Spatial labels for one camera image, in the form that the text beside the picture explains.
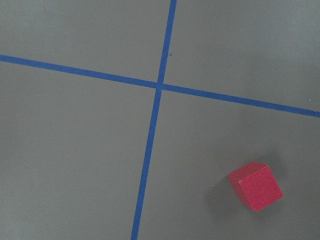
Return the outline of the red cube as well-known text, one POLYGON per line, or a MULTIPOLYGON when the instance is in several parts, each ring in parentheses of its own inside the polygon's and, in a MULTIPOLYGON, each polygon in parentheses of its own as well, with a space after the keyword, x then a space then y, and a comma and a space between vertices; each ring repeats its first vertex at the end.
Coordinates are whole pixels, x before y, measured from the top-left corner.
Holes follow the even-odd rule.
POLYGON ((283 197, 275 176, 266 164, 250 162, 231 172, 227 178, 241 203, 253 212, 259 212, 283 197))

